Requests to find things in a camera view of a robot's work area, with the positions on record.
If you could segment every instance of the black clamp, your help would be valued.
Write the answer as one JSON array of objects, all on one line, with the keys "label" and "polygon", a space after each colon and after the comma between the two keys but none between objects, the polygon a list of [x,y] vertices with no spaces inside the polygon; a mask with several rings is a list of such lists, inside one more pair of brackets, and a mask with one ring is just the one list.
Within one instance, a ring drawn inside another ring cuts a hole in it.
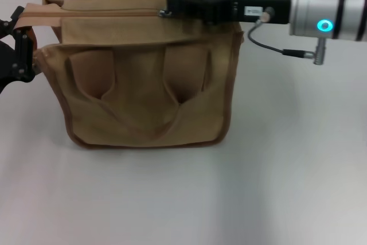
[{"label": "black clamp", "polygon": [[166,0],[166,9],[161,17],[195,18],[206,25],[226,22],[256,22],[259,10],[267,7],[275,10],[269,23],[288,24],[292,0]]},{"label": "black clamp", "polygon": [[33,66],[33,41],[28,36],[30,28],[14,30],[23,7],[17,7],[11,21],[0,20],[0,38],[11,35],[15,39],[15,49],[0,41],[0,93],[14,81],[28,83],[36,74]]}]

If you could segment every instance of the white table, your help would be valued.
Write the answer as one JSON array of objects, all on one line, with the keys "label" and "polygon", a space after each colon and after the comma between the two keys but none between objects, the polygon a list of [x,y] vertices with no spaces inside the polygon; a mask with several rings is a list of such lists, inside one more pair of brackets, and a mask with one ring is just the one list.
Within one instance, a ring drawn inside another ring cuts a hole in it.
[{"label": "white table", "polygon": [[[0,18],[39,1],[0,0]],[[49,28],[36,35],[40,46],[56,42]],[[315,46],[286,26],[255,37]],[[247,41],[231,130],[199,149],[81,149],[43,75],[9,85],[0,95],[0,244],[367,244],[366,55],[367,44],[330,41],[317,67]]]}]

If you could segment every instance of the label sticker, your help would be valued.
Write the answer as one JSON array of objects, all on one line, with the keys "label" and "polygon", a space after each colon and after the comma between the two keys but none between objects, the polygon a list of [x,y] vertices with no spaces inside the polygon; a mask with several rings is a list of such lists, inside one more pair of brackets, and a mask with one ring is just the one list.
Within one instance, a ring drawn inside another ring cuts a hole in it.
[{"label": "label sticker", "polygon": [[262,7],[252,7],[252,6],[245,7],[245,15],[260,17],[262,14],[263,14]]}]

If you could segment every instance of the tan canvas bag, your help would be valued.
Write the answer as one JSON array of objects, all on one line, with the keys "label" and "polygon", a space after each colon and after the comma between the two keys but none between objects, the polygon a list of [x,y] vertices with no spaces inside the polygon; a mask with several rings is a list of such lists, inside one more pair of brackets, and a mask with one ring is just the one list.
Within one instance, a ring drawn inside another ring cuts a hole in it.
[{"label": "tan canvas bag", "polygon": [[166,0],[43,0],[16,28],[51,26],[34,53],[80,146],[210,145],[226,135],[239,24],[158,17]]}]

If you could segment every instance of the zipper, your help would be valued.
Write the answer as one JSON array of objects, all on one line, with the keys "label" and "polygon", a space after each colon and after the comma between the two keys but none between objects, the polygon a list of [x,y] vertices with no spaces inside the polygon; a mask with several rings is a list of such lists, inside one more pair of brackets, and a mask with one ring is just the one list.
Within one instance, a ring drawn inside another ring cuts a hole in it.
[{"label": "zipper", "polygon": [[65,13],[57,12],[33,12],[22,13],[20,17],[154,17],[159,10],[139,11],[126,13],[123,11],[73,11]]}]

